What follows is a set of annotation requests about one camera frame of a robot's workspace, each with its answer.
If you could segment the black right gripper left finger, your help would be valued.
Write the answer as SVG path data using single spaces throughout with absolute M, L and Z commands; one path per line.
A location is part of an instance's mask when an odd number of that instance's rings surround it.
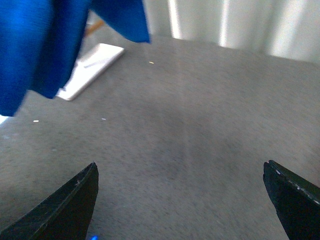
M 2 240 L 84 240 L 99 192 L 95 162 L 0 232 Z

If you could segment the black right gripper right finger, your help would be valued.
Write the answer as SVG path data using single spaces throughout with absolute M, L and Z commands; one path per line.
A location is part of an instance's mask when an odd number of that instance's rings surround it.
M 290 240 L 320 238 L 320 188 L 274 160 L 263 164 L 263 182 Z

